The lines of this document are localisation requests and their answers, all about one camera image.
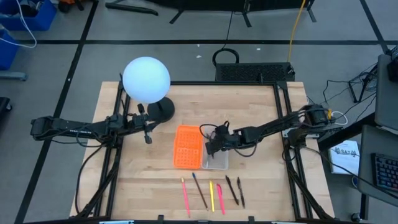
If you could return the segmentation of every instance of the floor tile line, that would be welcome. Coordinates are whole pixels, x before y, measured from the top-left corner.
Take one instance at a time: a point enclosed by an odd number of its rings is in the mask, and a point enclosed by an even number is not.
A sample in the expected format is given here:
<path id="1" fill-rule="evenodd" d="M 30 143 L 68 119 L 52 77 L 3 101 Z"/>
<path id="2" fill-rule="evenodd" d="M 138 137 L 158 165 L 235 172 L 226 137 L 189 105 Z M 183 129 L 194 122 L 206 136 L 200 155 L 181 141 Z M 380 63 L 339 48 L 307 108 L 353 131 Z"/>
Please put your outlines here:
<path id="1" fill-rule="evenodd" d="M 19 40 L 22 44 L 32 44 L 32 40 Z M 398 40 L 384 40 L 385 44 L 395 45 Z M 38 40 L 43 45 L 78 45 L 80 40 Z M 85 45 L 179 45 L 179 44 L 262 44 L 288 45 L 289 40 L 85 40 Z M 294 45 L 379 45 L 379 40 L 294 40 Z"/>
<path id="2" fill-rule="evenodd" d="M 75 56 L 71 62 L 70 69 L 68 71 L 68 75 L 65 79 L 65 83 L 63 85 L 63 88 L 62 88 L 62 91 L 60 94 L 60 98 L 58 99 L 58 103 L 57 103 L 57 106 L 56 106 L 54 114 L 53 114 L 53 116 L 55 118 L 59 118 L 59 116 L 61 115 L 62 108 L 63 108 L 63 105 L 65 104 L 68 90 L 69 90 L 70 84 L 72 82 L 73 75 L 75 74 L 75 70 L 78 65 L 81 51 L 83 50 L 83 46 L 85 44 L 85 40 L 88 35 L 88 31 L 90 30 L 91 23 L 93 22 L 93 18 L 94 18 L 97 6 L 98 6 L 98 1 L 94 1 L 93 5 L 91 7 L 91 10 L 90 10 L 90 14 L 87 18 L 85 28 L 81 35 L 80 43 L 76 49 Z M 30 181 L 28 183 L 27 189 L 24 194 L 24 198 L 22 199 L 22 202 L 19 207 L 19 210 L 18 210 L 18 213 L 17 213 L 14 223 L 20 224 L 20 223 L 23 223 L 25 220 L 26 213 L 29 209 L 30 202 L 32 201 L 32 197 L 33 197 L 34 191 L 36 189 L 37 183 L 39 181 L 40 173 L 43 169 L 45 158 L 47 157 L 50 145 L 51 145 L 51 139 L 44 141 L 44 143 L 42 145 L 42 148 L 39 153 L 39 157 L 38 157 L 36 165 L 34 167 L 32 176 L 30 177 Z"/>
<path id="3" fill-rule="evenodd" d="M 365 11 L 366 17 L 369 20 L 369 23 L 371 24 L 371 27 L 373 29 L 374 34 L 377 37 L 377 40 L 379 41 L 379 44 L 381 46 L 381 48 L 383 49 L 384 53 L 388 52 L 388 46 L 386 44 L 386 41 L 384 40 L 383 36 L 381 35 L 381 32 L 376 24 L 376 21 L 373 18 L 373 15 L 369 9 L 368 4 L 366 3 L 365 0 L 359 0 L 361 2 L 362 8 Z"/>

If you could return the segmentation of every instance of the yellow pen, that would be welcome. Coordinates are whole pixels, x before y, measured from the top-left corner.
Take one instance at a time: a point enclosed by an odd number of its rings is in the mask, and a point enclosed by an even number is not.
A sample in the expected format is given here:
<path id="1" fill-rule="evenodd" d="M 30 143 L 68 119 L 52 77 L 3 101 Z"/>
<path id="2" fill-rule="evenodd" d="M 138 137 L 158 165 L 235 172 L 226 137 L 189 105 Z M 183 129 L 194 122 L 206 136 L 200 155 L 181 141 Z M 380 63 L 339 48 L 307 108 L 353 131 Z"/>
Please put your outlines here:
<path id="1" fill-rule="evenodd" d="M 213 182 L 210 181 L 210 195 L 211 195 L 211 211 L 214 212 L 214 195 L 213 195 Z"/>

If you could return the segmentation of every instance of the white paper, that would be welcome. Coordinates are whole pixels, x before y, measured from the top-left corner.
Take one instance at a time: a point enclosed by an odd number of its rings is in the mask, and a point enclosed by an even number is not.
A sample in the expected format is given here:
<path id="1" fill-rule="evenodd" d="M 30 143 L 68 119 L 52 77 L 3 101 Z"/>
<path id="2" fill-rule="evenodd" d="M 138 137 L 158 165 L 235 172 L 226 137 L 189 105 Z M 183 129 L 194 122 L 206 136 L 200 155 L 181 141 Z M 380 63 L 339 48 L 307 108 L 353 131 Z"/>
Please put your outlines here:
<path id="1" fill-rule="evenodd" d="M 355 175 L 358 175 L 359 149 L 356 141 L 346 140 L 332 147 L 329 149 L 329 158 L 332 163 L 344 167 Z M 333 165 L 331 165 L 331 173 L 350 175 L 347 171 Z"/>

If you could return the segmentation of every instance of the black lamp base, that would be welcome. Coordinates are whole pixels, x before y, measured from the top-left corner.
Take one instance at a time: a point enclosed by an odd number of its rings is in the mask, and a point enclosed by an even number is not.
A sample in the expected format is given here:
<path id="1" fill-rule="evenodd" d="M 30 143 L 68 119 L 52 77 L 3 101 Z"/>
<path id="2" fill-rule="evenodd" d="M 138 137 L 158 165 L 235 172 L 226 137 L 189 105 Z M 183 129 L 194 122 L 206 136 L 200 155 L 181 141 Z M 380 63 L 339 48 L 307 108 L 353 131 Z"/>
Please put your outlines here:
<path id="1" fill-rule="evenodd" d="M 174 103 L 167 97 L 148 105 L 148 115 L 152 121 L 164 123 L 172 119 L 174 112 Z"/>

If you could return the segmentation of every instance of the black grate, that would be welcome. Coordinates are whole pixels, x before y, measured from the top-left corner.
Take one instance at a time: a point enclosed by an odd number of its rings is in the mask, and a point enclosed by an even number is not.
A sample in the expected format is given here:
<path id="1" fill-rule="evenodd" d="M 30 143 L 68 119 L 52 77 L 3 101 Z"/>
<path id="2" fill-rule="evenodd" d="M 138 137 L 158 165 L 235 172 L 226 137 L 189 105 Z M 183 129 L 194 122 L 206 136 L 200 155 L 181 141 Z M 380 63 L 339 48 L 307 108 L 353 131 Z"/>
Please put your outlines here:
<path id="1" fill-rule="evenodd" d="M 238 63 L 217 64 L 218 81 L 294 81 L 294 75 L 287 73 L 289 63 Z"/>

